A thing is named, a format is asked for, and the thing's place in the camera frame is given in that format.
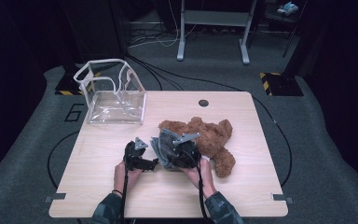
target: table leg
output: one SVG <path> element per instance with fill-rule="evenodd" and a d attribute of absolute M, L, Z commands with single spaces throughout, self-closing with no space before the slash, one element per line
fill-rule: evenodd
<path fill-rule="evenodd" d="M 185 56 L 185 0 L 182 0 L 180 12 L 180 41 L 177 61 L 181 62 Z"/>

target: gray carpet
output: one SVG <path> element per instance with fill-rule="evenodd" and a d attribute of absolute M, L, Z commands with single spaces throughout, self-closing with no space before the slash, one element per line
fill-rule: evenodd
<path fill-rule="evenodd" d="M 239 38 L 213 35 L 190 39 L 186 43 L 185 59 L 180 63 L 176 61 L 177 42 L 172 47 L 145 44 L 129 51 L 140 60 L 177 75 L 248 91 L 278 122 L 293 152 L 293 170 L 282 189 L 295 203 L 288 205 L 286 217 L 247 217 L 247 223 L 358 223 L 358 174 L 341 159 L 324 127 L 321 108 L 306 82 L 302 77 L 296 78 L 303 97 L 267 96 L 262 87 L 259 73 L 282 72 L 296 43 L 283 58 L 286 40 L 282 36 L 257 34 L 249 49 L 251 64 L 245 66 L 241 62 Z M 160 90 L 155 78 L 142 66 L 127 61 L 147 91 Z M 185 91 L 235 91 L 211 82 L 160 74 L 177 82 Z M 55 192 L 48 177 L 48 155 L 57 146 L 50 158 L 50 168 L 59 183 L 77 137 L 74 132 L 80 129 L 87 111 L 83 96 L 54 95 L 62 75 L 60 67 L 46 72 L 48 87 L 43 100 L 0 163 L 0 223 L 77 223 L 74 218 L 49 217 L 50 204 L 43 202 Z M 161 85 L 164 91 L 175 90 L 164 80 Z M 83 104 L 75 107 L 82 111 L 81 116 L 78 121 L 65 121 L 73 104 Z M 266 110 L 258 102 L 255 106 L 278 177 L 283 181 L 289 168 L 288 146 Z M 90 220 L 82 218 L 81 222 Z"/>

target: hand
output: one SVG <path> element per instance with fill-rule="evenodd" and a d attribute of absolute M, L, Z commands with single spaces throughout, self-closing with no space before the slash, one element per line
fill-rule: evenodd
<path fill-rule="evenodd" d="M 190 178 L 193 185 L 198 189 L 200 176 L 197 168 L 180 168 L 187 176 Z M 211 195 L 217 192 L 216 188 L 213 185 L 213 176 L 210 163 L 204 158 L 200 159 L 200 169 L 201 169 L 201 178 L 203 184 L 203 194 L 205 199 L 209 198 Z"/>
<path fill-rule="evenodd" d="M 133 171 L 129 171 L 129 182 L 127 184 L 127 192 L 129 192 L 133 186 L 135 185 L 136 181 L 138 180 L 139 175 L 141 174 L 142 170 L 135 169 Z M 124 190 L 124 177 L 126 175 L 126 163 L 122 161 L 115 167 L 115 184 L 114 188 L 120 192 Z"/>

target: black curtain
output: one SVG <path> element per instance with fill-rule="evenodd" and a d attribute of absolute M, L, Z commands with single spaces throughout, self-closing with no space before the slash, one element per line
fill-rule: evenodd
<path fill-rule="evenodd" d="M 19 22 L 12 6 L 0 0 L 0 161 L 43 97 L 47 84 L 43 73 L 48 64 L 57 64 L 49 50 L 35 48 L 46 43 L 37 42 L 40 39 L 37 30 L 23 32 L 30 27 L 24 25 L 25 20 Z M 40 25 L 37 12 L 26 9 L 22 12 L 28 16 L 28 23 Z M 36 57 L 43 53 L 47 63 Z"/>
<path fill-rule="evenodd" d="M 334 1 L 313 73 L 306 77 L 327 131 L 358 173 L 358 1 Z"/>

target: wristband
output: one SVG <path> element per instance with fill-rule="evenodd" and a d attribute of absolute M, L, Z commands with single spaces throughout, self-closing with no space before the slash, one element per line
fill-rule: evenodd
<path fill-rule="evenodd" d="M 118 191 L 118 190 L 116 190 L 116 189 L 112 190 L 112 193 L 113 193 L 113 192 L 117 192 L 117 193 L 121 194 L 121 197 L 123 196 L 123 193 L 121 193 L 120 191 Z"/>

